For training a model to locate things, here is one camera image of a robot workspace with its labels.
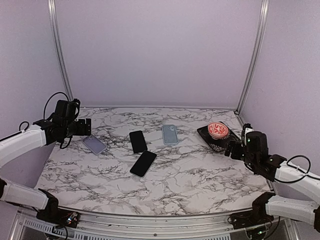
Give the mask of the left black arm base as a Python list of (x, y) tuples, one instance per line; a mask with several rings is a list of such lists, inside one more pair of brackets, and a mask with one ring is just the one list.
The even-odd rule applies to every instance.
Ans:
[(76, 228), (79, 222), (79, 213), (60, 208), (54, 210), (44, 209), (37, 212), (36, 218), (62, 227)]

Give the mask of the light blue phone case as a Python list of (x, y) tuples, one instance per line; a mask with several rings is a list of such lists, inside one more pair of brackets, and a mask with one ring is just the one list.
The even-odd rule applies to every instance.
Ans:
[(163, 125), (161, 129), (162, 129), (162, 139), (165, 145), (173, 146), (179, 143), (175, 125), (173, 124)]

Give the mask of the lavender phone case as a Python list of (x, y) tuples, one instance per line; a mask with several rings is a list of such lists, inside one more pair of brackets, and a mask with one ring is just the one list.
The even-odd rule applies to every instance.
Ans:
[(99, 155), (100, 153), (102, 153), (104, 150), (107, 149), (107, 146), (101, 140), (99, 140), (97, 137), (93, 135), (89, 135), (83, 138), (82, 143), (89, 150), (91, 150), (91, 152), (94, 153), (95, 155)]

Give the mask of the black phone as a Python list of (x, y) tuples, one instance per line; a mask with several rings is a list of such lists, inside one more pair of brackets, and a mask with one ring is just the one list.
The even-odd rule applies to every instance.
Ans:
[(143, 178), (156, 158), (157, 154), (147, 150), (144, 151), (137, 159), (137, 161), (134, 163), (129, 172), (135, 176)]
[(132, 150), (135, 154), (143, 153), (148, 150), (143, 132), (141, 130), (129, 133)]

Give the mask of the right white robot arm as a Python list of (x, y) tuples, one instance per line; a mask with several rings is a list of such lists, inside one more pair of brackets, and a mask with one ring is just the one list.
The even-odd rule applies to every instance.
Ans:
[(274, 183), (273, 192), (262, 193), (252, 202), (247, 214), (252, 224), (278, 216), (320, 229), (320, 177), (309, 167), (304, 169), (291, 159), (271, 155), (267, 136), (248, 128), (241, 141), (229, 142), (225, 155), (244, 162), (253, 174)]

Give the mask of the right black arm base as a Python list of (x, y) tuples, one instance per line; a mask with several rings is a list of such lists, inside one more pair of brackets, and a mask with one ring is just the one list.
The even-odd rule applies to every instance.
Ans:
[(262, 225), (265, 223), (271, 223), (274, 220), (270, 215), (255, 215), (252, 210), (232, 213), (227, 221), (233, 226), (234, 230), (249, 228), (256, 225)]

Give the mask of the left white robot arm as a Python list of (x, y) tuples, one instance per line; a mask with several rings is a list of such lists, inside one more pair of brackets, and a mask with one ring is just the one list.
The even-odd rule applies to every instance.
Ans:
[[(79, 119), (80, 101), (59, 100), (54, 112), (48, 117), (35, 121), (26, 129), (0, 140), (0, 165), (4, 166), (34, 149), (53, 143), (63, 144), (74, 136), (89, 136), (92, 132), (90, 118)], [(11, 182), (0, 181), (0, 200), (24, 205), (37, 210), (37, 218), (58, 223), (69, 213), (59, 208), (58, 199), (43, 189), (34, 189)]]

